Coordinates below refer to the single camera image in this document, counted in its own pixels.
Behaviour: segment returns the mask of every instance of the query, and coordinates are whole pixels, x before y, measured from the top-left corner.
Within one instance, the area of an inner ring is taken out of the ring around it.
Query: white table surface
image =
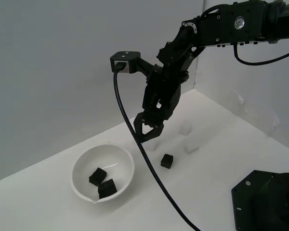
[[[178,134],[192,121],[188,136]],[[70,186],[79,155],[103,142],[126,147],[135,160],[129,188],[117,199],[92,204]],[[231,189],[253,170],[289,172],[289,149],[196,90],[185,93],[148,155],[166,188],[202,231],[234,231]],[[184,146],[199,145],[187,154]],[[159,166],[174,155],[171,169]],[[151,176],[126,125],[120,124],[0,180],[0,231],[191,230]]]

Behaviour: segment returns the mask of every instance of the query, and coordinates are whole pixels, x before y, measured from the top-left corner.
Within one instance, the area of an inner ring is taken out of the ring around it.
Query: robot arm
[[[119,62],[127,65],[122,72],[142,72],[147,86],[143,109],[134,121],[141,142],[159,136],[181,95],[181,84],[188,80],[188,68],[207,46],[277,43],[289,39],[289,5],[282,0],[267,3],[250,0],[233,5],[217,5],[201,16],[182,22],[173,42],[159,50],[157,58],[163,67],[141,59],[139,52],[120,51],[110,58],[112,71]],[[143,134],[142,125],[152,130]]]

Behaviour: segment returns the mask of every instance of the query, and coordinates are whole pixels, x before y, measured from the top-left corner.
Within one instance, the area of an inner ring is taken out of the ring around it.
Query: black cable
[[[139,141],[138,137],[137,137],[137,134],[135,133],[130,121],[129,121],[129,118],[127,117],[126,113],[125,113],[125,110],[123,108],[123,105],[122,105],[122,101],[121,101],[121,98],[120,98],[120,94],[119,94],[119,90],[118,90],[118,80],[117,80],[117,75],[118,75],[118,72],[119,70],[115,70],[114,71],[114,88],[115,88],[115,94],[116,94],[116,99],[117,99],[117,102],[118,102],[118,105],[119,105],[119,108],[120,108],[120,111],[122,113],[122,116],[125,120],[125,123],[127,125],[127,127],[129,128],[130,132],[131,132],[131,135],[133,136],[141,154],[143,155],[144,157],[144,160],[146,162],[146,164],[148,165],[154,179],[156,180],[156,182],[158,183],[158,185],[160,186],[161,190],[164,192],[165,196],[167,197],[167,199],[170,201],[170,203],[172,204],[172,206],[175,208],[175,210],[179,213],[179,215],[183,218],[183,220],[195,231],[200,231],[200,229],[198,229],[186,216],[185,214],[182,212],[182,210],[178,207],[178,205],[176,204],[176,202],[173,200],[173,198],[170,196],[170,194],[168,193],[167,189],[165,188],[165,186],[163,185],[162,181],[159,179],[156,171],[154,170],[150,160],[149,160],[149,157],[147,156],[141,142]]]
[[[221,8],[224,7],[224,6],[229,6],[229,5],[228,5],[228,4],[219,4],[219,5],[213,6],[213,7],[211,7],[211,8],[208,8],[207,10],[205,10],[205,11],[202,13],[201,17],[207,16],[207,15],[208,15],[209,13],[211,13],[212,11],[219,10],[219,9],[221,9]]]
[[[280,56],[279,58],[276,58],[276,59],[271,59],[271,60],[268,60],[268,61],[258,62],[258,63],[249,63],[249,62],[246,62],[246,61],[241,60],[239,58],[239,56],[237,54],[237,44],[233,45],[233,50],[234,50],[234,53],[235,53],[236,60],[238,60],[242,64],[249,65],[249,66],[261,66],[261,65],[271,64],[271,63],[274,63],[274,62],[277,62],[279,60],[282,60],[282,59],[285,59],[285,58],[289,57],[289,53],[288,53],[288,54]]]

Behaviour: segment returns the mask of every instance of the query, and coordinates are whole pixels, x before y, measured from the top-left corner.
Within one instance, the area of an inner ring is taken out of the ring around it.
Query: white wall
[[[0,179],[123,121],[109,58],[140,51],[155,63],[202,0],[0,0]],[[194,87],[196,64],[183,91]],[[121,75],[130,117],[141,74]]]
[[[205,8],[220,3],[232,1],[206,0]],[[238,48],[241,59],[249,62],[288,52],[289,39]],[[233,47],[206,48],[198,59],[195,88],[289,147],[289,58],[264,66],[246,66],[236,61]]]

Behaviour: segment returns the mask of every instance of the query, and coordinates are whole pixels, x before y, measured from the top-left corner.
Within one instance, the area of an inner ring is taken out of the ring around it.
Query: black cube
[[[89,182],[91,184],[99,186],[103,182],[103,180],[106,178],[106,176],[107,176],[107,172],[105,172],[104,170],[98,167],[96,171],[91,176],[89,176]]]
[[[166,168],[171,168],[173,163],[173,155],[165,154],[160,162],[160,165]]]
[[[107,180],[98,186],[98,194],[100,199],[111,196],[117,192],[113,179]]]

